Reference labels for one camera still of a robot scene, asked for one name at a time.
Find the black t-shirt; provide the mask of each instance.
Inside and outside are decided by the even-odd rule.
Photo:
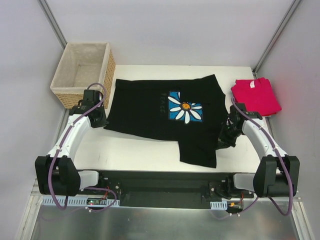
[[[117,79],[105,129],[178,141],[181,162],[215,168],[227,114],[215,75],[194,80]]]

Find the white wall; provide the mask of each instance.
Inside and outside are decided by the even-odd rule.
[[[50,91],[62,55],[36,0],[0,2],[0,239],[16,236],[63,106]]]
[[[305,0],[258,72],[283,108],[272,117],[275,139],[300,160],[298,189],[320,239],[320,1]]]
[[[254,67],[293,0],[47,0],[68,42],[117,64]]]

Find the clothing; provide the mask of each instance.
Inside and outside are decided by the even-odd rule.
[[[261,116],[270,116],[281,111],[268,79],[236,80],[231,88],[235,101],[244,103],[250,112],[259,112]]]
[[[227,114],[215,75],[194,80],[117,79],[105,129],[178,141],[181,162],[215,168],[215,147]]]

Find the flower graphic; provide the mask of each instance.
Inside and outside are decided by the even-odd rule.
[[[180,92],[171,91],[168,96],[169,119],[184,121],[185,124],[203,121],[203,110],[200,103],[181,102]]]

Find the orange flower center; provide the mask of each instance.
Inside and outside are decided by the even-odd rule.
[[[184,110],[189,110],[191,108],[189,103],[186,103],[186,102],[182,104],[182,107]]]

